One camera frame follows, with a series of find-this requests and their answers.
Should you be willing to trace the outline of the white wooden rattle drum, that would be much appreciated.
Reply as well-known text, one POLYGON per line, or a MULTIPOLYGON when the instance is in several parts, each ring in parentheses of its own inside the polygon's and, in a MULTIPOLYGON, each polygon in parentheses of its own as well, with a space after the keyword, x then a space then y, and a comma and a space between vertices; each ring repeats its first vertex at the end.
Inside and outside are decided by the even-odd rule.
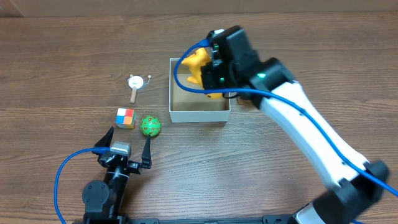
POLYGON ((135 101, 136 101, 137 91, 139 89, 141 89, 144 85, 149 84, 151 78, 152 78, 152 76, 148 75, 147 76, 147 81, 145 82, 142 77, 130 74, 130 76, 129 76, 128 80, 127 80, 127 83, 128 83, 129 87, 132 90, 131 97, 130 97, 130 103, 131 104, 134 104, 135 101))

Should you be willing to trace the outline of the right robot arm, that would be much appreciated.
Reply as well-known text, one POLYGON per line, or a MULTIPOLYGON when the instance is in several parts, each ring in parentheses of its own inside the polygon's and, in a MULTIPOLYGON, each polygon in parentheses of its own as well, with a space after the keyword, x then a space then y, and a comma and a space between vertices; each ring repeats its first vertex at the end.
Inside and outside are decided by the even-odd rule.
POLYGON ((227 88, 252 101, 289 135, 326 187, 293 214, 292 223, 351 223, 381 199, 388 166, 346 143, 279 59, 261 61, 240 26, 213 30, 206 42, 211 61, 201 70, 204 89, 227 88))

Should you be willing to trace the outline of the yellow rubber duck toy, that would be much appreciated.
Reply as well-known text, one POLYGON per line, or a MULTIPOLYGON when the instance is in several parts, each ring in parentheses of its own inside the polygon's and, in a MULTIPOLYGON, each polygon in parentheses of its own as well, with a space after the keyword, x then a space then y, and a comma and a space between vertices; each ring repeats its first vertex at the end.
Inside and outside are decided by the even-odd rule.
POLYGON ((181 64, 187 66, 190 71, 190 76, 187 78, 187 82, 200 86, 203 90, 204 86, 201 77, 201 68, 208 62, 211 62, 211 58, 204 47, 197 49, 194 54, 183 59, 181 64))

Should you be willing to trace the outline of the green numbered ball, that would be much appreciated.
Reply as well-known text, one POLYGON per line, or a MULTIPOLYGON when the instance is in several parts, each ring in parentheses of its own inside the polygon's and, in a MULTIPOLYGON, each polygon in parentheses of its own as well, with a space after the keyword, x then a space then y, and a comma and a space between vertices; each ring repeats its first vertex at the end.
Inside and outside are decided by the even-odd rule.
POLYGON ((154 137, 161 132, 162 123, 155 116, 146 116, 141 119, 140 129, 143 135, 154 137))

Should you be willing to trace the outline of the multicoloured puzzle cube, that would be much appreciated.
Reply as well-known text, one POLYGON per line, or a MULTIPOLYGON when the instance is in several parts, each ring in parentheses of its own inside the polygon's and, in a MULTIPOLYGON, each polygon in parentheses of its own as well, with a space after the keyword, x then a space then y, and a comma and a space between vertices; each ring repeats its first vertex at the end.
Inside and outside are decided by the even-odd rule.
POLYGON ((115 123, 119 128, 134 129, 136 127, 136 111, 129 108, 118 108, 115 123))

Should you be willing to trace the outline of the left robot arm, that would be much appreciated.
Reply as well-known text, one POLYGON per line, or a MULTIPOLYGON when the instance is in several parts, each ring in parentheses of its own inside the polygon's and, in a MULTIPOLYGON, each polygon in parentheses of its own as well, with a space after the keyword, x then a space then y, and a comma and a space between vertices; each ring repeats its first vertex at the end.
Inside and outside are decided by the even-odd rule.
POLYGON ((127 215, 120 212, 131 174, 140 174, 142 169, 150 169, 152 158, 150 152, 151 136, 147 136, 141 161, 130 160, 132 147, 129 143, 112 141, 114 128, 94 145, 94 154, 98 163, 106 168, 103 180, 93 180, 86 184, 82 191, 85 204, 83 223, 129 223, 127 215))

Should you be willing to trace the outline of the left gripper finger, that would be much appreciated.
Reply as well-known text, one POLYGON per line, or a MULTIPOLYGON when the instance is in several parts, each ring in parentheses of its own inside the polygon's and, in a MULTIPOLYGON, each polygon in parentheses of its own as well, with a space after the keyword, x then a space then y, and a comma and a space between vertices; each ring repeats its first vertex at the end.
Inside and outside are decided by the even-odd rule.
POLYGON ((152 158, 151 158, 151 152, 150 152, 150 140, 151 136, 147 135, 146 143, 144 146, 144 149, 142 151, 142 162, 141 162, 141 167, 143 169, 151 169, 152 167, 152 158))
POLYGON ((114 127, 110 127, 108 132, 94 145, 94 147, 110 147, 114 134, 114 127))

